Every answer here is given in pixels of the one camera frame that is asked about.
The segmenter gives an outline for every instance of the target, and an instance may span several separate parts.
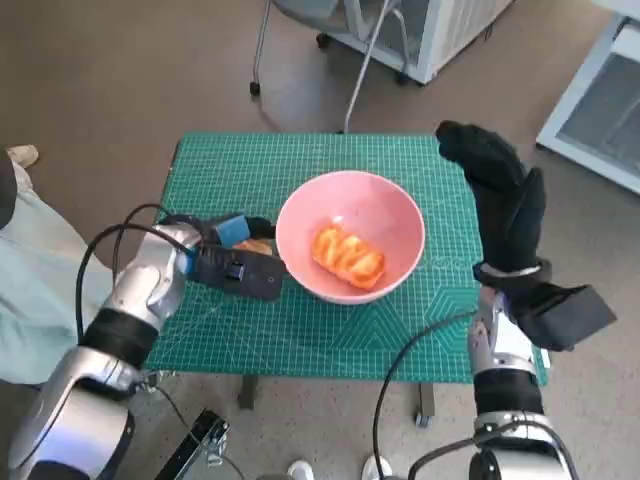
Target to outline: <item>chair wheel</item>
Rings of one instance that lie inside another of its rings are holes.
[[[396,72],[396,83],[401,87],[404,87],[405,85],[407,85],[410,80],[411,79],[409,78],[409,75],[407,75],[406,73]]]
[[[249,92],[251,92],[252,97],[257,97],[260,95],[260,84],[258,82],[251,82],[249,84]]]
[[[331,43],[331,37],[326,33],[319,33],[316,35],[316,42],[318,43],[318,48],[320,50],[325,50]]]

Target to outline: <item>green cutting mat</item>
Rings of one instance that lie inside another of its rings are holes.
[[[426,324],[476,305],[471,266],[481,248],[473,197],[461,170],[431,136],[189,134],[178,145],[163,203],[213,217],[242,211],[275,221],[299,185],[334,170],[380,174],[420,206],[427,247],[396,291],[357,307],[324,303],[292,278],[275,303],[189,285],[147,362],[150,369],[382,379]],[[398,380],[469,382],[469,321],[424,339]]]

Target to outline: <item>silver robot arm segment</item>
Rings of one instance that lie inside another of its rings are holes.
[[[187,248],[200,235],[188,225],[154,227]],[[114,399],[126,398],[164,322],[178,309],[190,260],[147,233],[135,259],[89,326],[69,350],[15,436],[12,480],[107,479],[133,430],[133,417]]]
[[[544,415],[533,345],[510,320],[505,296],[483,287],[478,313],[469,330],[474,377],[476,432],[491,431],[514,420],[551,427]],[[553,438],[545,430],[520,426],[482,445],[473,457],[470,479],[567,480],[570,473]]]

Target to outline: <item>robotic arm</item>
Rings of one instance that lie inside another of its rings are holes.
[[[436,136],[440,154],[462,167],[474,194],[484,257],[473,268],[483,288],[468,336],[480,449],[469,478],[577,480],[544,415],[533,347],[571,350],[615,316],[590,285],[551,284],[551,264],[536,256],[546,207],[542,171],[526,173],[511,145],[474,125],[443,122]],[[521,426],[480,440],[514,421]]]
[[[177,221],[154,228],[193,255],[155,234],[145,235],[137,256],[78,346],[60,361],[15,436],[9,452],[12,480],[113,477],[135,429],[133,416],[118,400],[132,395],[142,381],[140,369],[165,321],[178,309],[187,280],[264,299],[279,295],[282,262],[225,248],[249,236],[273,236],[267,221],[230,215],[209,224]]]

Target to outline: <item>pink bowl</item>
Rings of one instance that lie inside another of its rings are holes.
[[[316,233],[330,223],[380,249],[387,269],[372,291],[338,279],[311,258]],[[400,285],[422,257],[420,209],[402,188],[367,172],[332,172],[309,180],[287,199],[276,227],[276,244],[289,273],[314,295],[342,305],[367,303]]]

